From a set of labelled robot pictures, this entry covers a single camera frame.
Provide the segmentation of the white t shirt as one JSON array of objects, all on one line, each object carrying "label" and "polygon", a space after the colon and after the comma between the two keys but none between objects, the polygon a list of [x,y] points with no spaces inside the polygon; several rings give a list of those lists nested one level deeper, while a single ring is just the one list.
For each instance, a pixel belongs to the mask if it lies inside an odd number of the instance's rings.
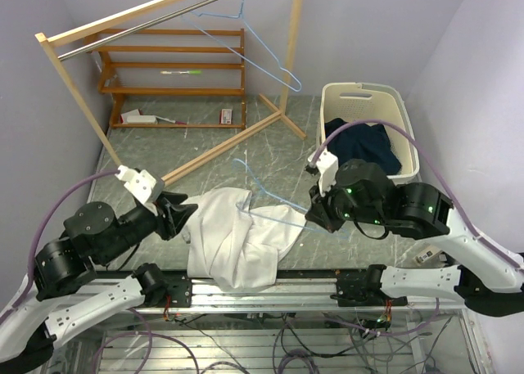
[{"label": "white t shirt", "polygon": [[197,206],[181,231],[189,244],[190,278],[210,278],[226,291],[275,283],[278,263],[298,239],[305,217],[289,205],[252,210],[251,197],[251,191],[222,187],[184,201]]}]

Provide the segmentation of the navy blue t shirt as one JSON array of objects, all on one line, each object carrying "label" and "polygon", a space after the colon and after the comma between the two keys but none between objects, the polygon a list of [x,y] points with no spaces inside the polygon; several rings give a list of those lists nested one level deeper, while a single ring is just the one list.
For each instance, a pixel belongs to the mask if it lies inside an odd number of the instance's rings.
[{"label": "navy blue t shirt", "polygon": [[351,126],[331,140],[327,149],[337,157],[340,166],[358,159],[379,165],[387,175],[396,175],[402,169],[383,124]]}]

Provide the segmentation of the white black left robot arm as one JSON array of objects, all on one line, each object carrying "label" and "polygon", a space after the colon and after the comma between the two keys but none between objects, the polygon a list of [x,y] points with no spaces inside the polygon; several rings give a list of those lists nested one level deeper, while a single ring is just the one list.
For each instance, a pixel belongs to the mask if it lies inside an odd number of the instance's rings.
[{"label": "white black left robot arm", "polygon": [[48,242],[34,257],[33,268],[11,308],[1,316],[1,371],[29,373],[42,366],[56,349],[113,315],[136,307],[157,306],[168,294],[168,283],[156,264],[140,265],[118,284],[62,309],[69,297],[97,277],[106,266],[146,237],[169,241],[197,211],[187,195],[162,192],[153,207],[137,203],[118,217],[101,201],[82,206],[64,222],[61,237]]}]

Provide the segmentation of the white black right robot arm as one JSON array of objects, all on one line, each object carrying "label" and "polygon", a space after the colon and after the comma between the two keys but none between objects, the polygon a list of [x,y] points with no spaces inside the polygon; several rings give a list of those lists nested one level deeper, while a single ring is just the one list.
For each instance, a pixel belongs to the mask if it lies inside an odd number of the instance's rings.
[{"label": "white black right robot arm", "polygon": [[455,300],[501,318],[523,310],[523,257],[467,224],[459,206],[422,182],[396,185],[380,166],[363,160],[306,166],[318,175],[305,217],[329,232],[352,222],[382,227],[386,235],[427,241],[454,259],[443,268],[368,267],[360,290],[369,304],[423,296]]}]

